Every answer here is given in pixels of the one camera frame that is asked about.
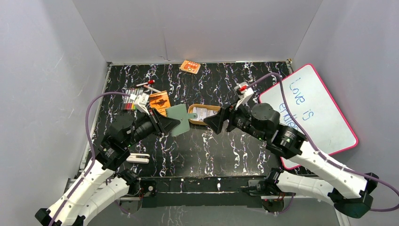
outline white board with red border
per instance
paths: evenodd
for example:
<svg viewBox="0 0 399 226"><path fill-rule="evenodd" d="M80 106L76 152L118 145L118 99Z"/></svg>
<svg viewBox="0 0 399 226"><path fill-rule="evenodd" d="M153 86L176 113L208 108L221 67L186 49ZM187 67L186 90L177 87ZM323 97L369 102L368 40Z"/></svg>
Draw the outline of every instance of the white board with red border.
<svg viewBox="0 0 399 226"><path fill-rule="evenodd" d="M320 150L333 155L358 144L356 134L313 65L305 65L286 77L283 86L289 109ZM280 123L301 131L288 115L279 83L263 92L259 101L270 104L280 113ZM311 147L307 149L301 150L313 152ZM281 160L288 170L299 166L290 160Z"/></svg>

